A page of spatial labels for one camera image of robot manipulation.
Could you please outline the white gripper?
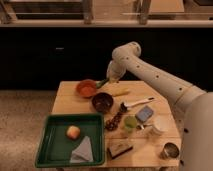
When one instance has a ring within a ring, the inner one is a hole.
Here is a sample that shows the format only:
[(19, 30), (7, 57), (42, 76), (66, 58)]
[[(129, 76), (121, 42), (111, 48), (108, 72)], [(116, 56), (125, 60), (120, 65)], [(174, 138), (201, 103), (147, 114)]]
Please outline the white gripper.
[(125, 73), (126, 69), (124, 67), (116, 63), (114, 60), (111, 60), (107, 68), (106, 77), (109, 79), (110, 83), (115, 83), (118, 82)]

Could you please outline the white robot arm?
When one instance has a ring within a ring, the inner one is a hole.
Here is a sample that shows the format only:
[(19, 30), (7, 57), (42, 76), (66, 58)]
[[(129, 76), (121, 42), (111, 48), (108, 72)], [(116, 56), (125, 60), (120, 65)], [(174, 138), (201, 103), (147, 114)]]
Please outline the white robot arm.
[(141, 46), (135, 41), (116, 47), (107, 77), (117, 82), (129, 71), (181, 109), (185, 131), (179, 171), (213, 171), (213, 92), (144, 62), (140, 55)]

